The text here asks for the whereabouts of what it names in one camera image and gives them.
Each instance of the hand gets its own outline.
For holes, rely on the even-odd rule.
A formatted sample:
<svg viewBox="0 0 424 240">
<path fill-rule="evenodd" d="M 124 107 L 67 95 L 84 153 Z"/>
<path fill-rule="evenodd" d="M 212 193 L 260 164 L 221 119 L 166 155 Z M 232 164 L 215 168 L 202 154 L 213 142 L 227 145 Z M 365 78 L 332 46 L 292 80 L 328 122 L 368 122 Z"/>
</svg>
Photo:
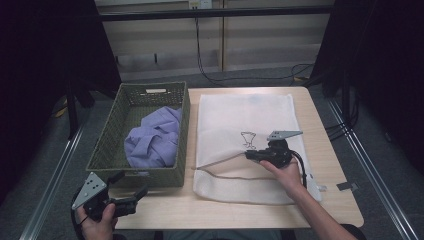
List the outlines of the hand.
<svg viewBox="0 0 424 240">
<path fill-rule="evenodd" d="M 266 160 L 260 161 L 260 164 L 266 170 L 270 171 L 281 185 L 283 185 L 289 197 L 292 198 L 294 191 L 299 187 L 303 188 L 300 180 L 299 167 L 295 158 L 292 158 L 290 163 L 283 168 L 277 168 Z"/>
<path fill-rule="evenodd" d="M 113 230 L 115 230 L 117 218 L 113 218 L 115 213 L 115 204 L 111 203 L 103 210 L 102 220 L 96 222 L 88 218 L 84 208 L 81 206 L 77 210 L 78 217 L 82 222 L 82 231 L 87 240 L 112 240 Z"/>
</svg>

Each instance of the purple cloth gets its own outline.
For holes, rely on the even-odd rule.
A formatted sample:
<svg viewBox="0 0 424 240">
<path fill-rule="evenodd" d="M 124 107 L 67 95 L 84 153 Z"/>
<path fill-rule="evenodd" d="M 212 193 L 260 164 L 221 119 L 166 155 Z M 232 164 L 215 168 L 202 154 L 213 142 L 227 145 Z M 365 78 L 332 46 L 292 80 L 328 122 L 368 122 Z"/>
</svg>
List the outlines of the purple cloth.
<svg viewBox="0 0 424 240">
<path fill-rule="evenodd" d="M 181 109 L 162 107 L 141 120 L 124 142 L 133 168 L 172 167 L 177 154 Z"/>
</svg>

